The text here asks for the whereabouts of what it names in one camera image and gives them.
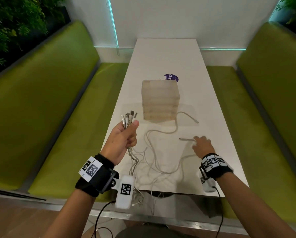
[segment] dark pants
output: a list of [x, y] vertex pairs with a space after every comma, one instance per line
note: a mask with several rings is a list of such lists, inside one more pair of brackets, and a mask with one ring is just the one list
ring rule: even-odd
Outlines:
[[126, 228], [118, 233], [115, 238], [196, 238], [185, 235], [167, 227], [155, 225], [141, 225]]

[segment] green upholstered seat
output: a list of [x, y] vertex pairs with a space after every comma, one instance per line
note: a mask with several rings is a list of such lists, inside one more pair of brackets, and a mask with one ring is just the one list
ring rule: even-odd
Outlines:
[[[207, 67], [249, 187], [296, 223], [296, 178], [232, 67]], [[236, 218], [223, 199], [224, 215]]]
[[29, 189], [30, 194], [69, 197], [80, 168], [101, 150], [127, 68], [127, 63], [100, 66]]
[[237, 65], [296, 158], [296, 35], [265, 23]]
[[0, 188], [17, 189], [99, 60], [75, 22], [0, 75]]

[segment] white table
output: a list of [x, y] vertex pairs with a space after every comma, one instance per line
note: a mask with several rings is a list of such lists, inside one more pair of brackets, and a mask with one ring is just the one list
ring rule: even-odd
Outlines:
[[[178, 111], [183, 111], [199, 121], [196, 124], [188, 116], [178, 114], [178, 131], [174, 134], [152, 132], [150, 139], [157, 153], [157, 159], [163, 171], [171, 172], [176, 169], [180, 158], [194, 154], [193, 142], [179, 141], [179, 138], [206, 136], [212, 140], [216, 152], [221, 155], [234, 169], [234, 173], [246, 184], [247, 180], [237, 156], [232, 138], [229, 134], [223, 113], [218, 103], [209, 74], [206, 70], [196, 39], [138, 39], [130, 64], [122, 84], [114, 113], [110, 120], [105, 141], [112, 128], [121, 121], [121, 114], [131, 110], [138, 112], [137, 120], [137, 152], [147, 147], [144, 141], [145, 133], [150, 129], [173, 131], [174, 121], [152, 123], [143, 120], [141, 85], [143, 80], [159, 80], [165, 74], [173, 74], [179, 78], [180, 105]], [[140, 190], [218, 196], [217, 192], [206, 193], [202, 189], [197, 171], [201, 159], [197, 156], [186, 158], [182, 167], [171, 175], [160, 175], [150, 169], [142, 160], [136, 168], [135, 187]], [[151, 149], [147, 149], [146, 158], [153, 161]], [[115, 170], [120, 175], [128, 175], [131, 159], [126, 154]]]

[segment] black wrist strap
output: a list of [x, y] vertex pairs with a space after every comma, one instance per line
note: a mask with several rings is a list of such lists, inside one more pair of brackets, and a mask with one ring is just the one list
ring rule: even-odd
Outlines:
[[103, 165], [97, 170], [90, 182], [87, 182], [81, 177], [76, 183], [75, 188], [80, 189], [93, 197], [97, 197], [100, 193], [102, 194], [105, 191], [110, 190], [110, 182], [113, 178], [118, 179], [119, 174], [113, 170], [114, 164], [101, 154], [96, 155], [94, 158]]
[[233, 169], [227, 162], [221, 156], [214, 153], [207, 154], [203, 157], [200, 171], [202, 172], [202, 170], [207, 177], [213, 178], [214, 180], [221, 177], [226, 172], [233, 173]]

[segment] purple sticker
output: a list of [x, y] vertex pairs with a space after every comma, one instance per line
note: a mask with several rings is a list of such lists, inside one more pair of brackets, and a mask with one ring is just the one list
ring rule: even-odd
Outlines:
[[166, 74], [166, 80], [176, 80], [176, 82], [179, 81], [179, 78], [173, 74]]

